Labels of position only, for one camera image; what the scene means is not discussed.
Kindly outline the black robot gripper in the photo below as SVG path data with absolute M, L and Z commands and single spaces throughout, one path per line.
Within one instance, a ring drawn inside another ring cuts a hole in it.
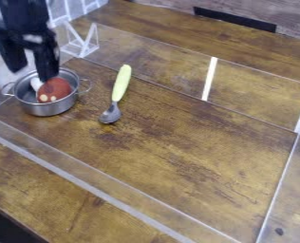
M 0 0 L 0 56 L 15 73 L 27 65 L 25 49 L 34 51 L 39 79 L 59 74 L 61 52 L 49 27 L 47 0 Z

